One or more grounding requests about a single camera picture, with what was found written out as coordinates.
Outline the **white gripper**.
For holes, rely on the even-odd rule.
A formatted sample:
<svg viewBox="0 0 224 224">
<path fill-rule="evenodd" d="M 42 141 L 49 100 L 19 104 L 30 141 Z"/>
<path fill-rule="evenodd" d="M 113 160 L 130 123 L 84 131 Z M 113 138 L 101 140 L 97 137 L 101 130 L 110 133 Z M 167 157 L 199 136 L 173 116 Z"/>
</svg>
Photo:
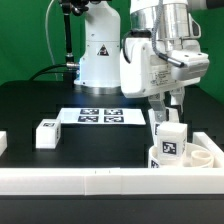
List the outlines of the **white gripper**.
<svg viewBox="0 0 224 224">
<path fill-rule="evenodd" d="M 183 49 L 171 50 L 168 60 L 157 56 L 149 31 L 131 30 L 122 41 L 120 52 L 121 90 L 127 98 L 148 97 L 155 120 L 166 120 L 165 95 L 171 91 L 171 105 L 183 112 L 184 86 L 198 83 L 209 66 L 208 55 L 196 40 L 185 40 Z"/>
</svg>

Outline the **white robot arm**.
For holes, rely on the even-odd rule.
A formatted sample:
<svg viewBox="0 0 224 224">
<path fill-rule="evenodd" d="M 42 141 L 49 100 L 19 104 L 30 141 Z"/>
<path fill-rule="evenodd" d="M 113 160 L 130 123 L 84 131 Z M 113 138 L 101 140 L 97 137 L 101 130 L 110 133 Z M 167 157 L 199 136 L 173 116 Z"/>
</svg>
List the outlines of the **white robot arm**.
<svg viewBox="0 0 224 224">
<path fill-rule="evenodd" d="M 191 12 L 219 7 L 224 0 L 131 0 L 131 29 L 121 35 L 119 14 L 105 1 L 89 1 L 75 83 L 95 94 L 121 90 L 127 98 L 146 97 L 155 120 L 165 121 L 165 94 L 182 109 L 184 88 L 199 82 L 209 66 Z"/>
</svg>

